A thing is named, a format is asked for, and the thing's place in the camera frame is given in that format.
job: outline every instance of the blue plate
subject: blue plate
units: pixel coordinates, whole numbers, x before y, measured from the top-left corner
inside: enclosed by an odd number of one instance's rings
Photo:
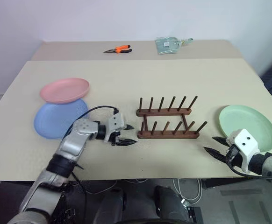
[[[71,124],[88,111],[86,103],[78,99],[68,104],[43,105],[34,119],[36,132],[47,139],[60,139]]]

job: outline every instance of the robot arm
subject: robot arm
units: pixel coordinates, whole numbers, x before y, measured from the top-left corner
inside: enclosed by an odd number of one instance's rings
[[[226,156],[212,148],[204,147],[205,150],[214,158],[226,163],[232,171],[244,177],[272,179],[272,154],[262,155],[258,149],[258,142],[246,129],[234,131],[228,138],[213,139],[229,147]],[[234,166],[240,167],[244,173],[234,170]],[[248,175],[250,171],[262,176]]]
[[[8,224],[46,224],[55,210],[61,189],[68,183],[82,155],[88,140],[110,141],[112,145],[128,146],[136,143],[130,139],[119,139],[120,131],[133,129],[126,125],[121,113],[111,116],[106,125],[97,121],[81,118],[74,122],[72,131],[65,136],[45,168],[33,183],[20,205],[20,213]]]

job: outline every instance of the green plate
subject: green plate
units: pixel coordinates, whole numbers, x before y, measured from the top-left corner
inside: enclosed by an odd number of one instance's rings
[[[261,152],[272,149],[272,124],[255,109],[243,105],[227,106],[220,112],[219,123],[226,136],[245,128],[257,140]]]

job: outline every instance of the table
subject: table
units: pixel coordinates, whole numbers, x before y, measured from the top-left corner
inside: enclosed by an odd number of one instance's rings
[[[118,60],[121,55],[111,55],[112,60],[80,61],[76,58],[53,61],[54,57],[36,61],[35,56],[34,61],[25,64],[0,101],[0,180],[35,180],[57,149],[60,140],[40,137],[33,128],[33,120],[44,104],[39,97],[40,89],[61,78],[87,79],[91,89],[83,99],[90,107],[117,106],[136,128],[123,131],[123,137],[137,140],[136,132],[142,121],[136,116],[140,97],[143,107],[149,106],[151,97],[155,99],[153,106],[158,107],[161,97],[165,97],[164,105],[169,105],[176,96],[178,106],[187,96],[188,106],[197,95],[193,111],[186,118],[188,122],[196,121],[194,130],[208,121],[196,140],[139,140],[129,147],[89,141],[79,160],[85,170],[75,171],[83,180],[234,177],[236,174],[203,149],[208,146],[222,153],[226,150],[211,139],[222,135],[218,127],[221,109],[232,104],[247,105],[272,122],[272,96],[242,58]],[[102,109],[92,112],[90,118],[104,122],[109,114],[111,111]],[[157,129],[161,129],[168,118],[149,118],[150,128],[155,120]],[[169,121],[170,130],[181,120],[171,117]]]

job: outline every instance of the white wall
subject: white wall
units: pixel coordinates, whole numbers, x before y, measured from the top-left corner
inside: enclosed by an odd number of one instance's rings
[[[0,93],[41,41],[227,39],[261,75],[272,0],[0,0]]]

